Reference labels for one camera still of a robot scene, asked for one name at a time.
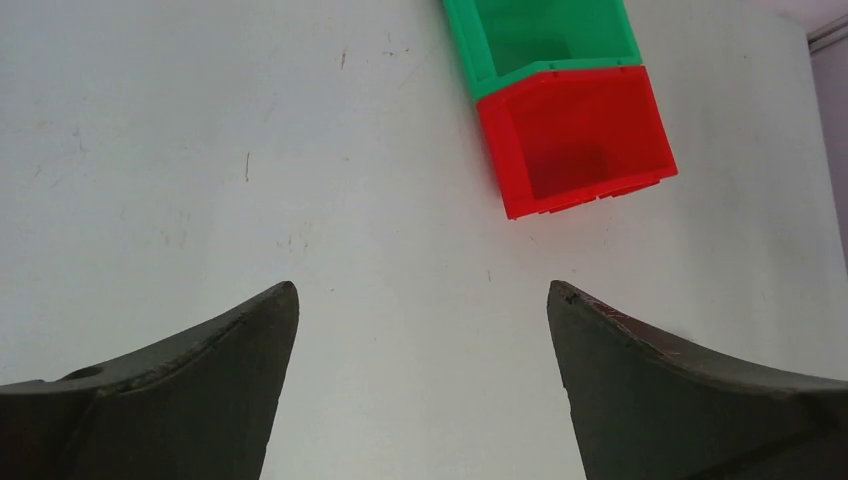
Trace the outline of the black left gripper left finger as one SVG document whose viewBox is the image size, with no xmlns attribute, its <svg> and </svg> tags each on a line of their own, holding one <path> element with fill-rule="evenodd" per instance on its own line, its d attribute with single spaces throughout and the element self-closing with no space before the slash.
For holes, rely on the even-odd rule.
<svg viewBox="0 0 848 480">
<path fill-rule="evenodd" d="M 299 320 L 279 283 L 58 380 L 1 389 L 5 479 L 256 479 Z"/>
</svg>

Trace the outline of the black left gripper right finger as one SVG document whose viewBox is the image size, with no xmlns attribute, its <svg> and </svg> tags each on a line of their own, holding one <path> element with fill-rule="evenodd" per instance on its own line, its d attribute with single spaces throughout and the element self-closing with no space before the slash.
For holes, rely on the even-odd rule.
<svg viewBox="0 0 848 480">
<path fill-rule="evenodd" d="M 700 346 L 560 280 L 547 316 L 590 479 L 843 479 L 847 385 Z"/>
</svg>

